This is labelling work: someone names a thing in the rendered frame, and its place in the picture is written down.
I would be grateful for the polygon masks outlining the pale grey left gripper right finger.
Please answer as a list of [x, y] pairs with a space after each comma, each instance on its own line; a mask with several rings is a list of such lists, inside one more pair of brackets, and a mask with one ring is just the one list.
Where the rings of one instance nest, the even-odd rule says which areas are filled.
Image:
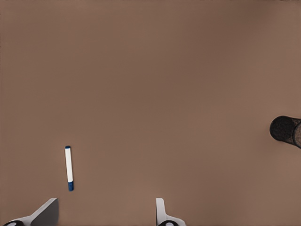
[[156, 198], [156, 226], [186, 226], [186, 223], [166, 213], [163, 198]]

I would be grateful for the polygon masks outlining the white marker with blue cap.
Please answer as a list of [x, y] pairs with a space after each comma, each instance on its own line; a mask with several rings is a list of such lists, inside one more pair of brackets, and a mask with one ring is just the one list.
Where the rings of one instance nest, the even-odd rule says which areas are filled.
[[66, 173], [69, 192], [74, 190], [73, 172], [72, 172], [72, 159], [71, 159], [71, 147], [69, 145], [65, 146], [65, 163], [66, 163]]

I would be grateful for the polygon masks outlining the black mesh pen holder cup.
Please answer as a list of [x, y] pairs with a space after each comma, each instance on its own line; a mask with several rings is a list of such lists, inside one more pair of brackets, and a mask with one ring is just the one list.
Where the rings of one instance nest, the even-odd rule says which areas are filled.
[[301, 149], [301, 118], [278, 116], [271, 122], [269, 132], [275, 140]]

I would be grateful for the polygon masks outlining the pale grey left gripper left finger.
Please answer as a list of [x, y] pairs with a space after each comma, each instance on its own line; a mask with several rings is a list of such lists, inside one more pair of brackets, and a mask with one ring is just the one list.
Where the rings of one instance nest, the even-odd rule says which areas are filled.
[[59, 201], [51, 198], [31, 215], [13, 219], [3, 226], [57, 226], [58, 219]]

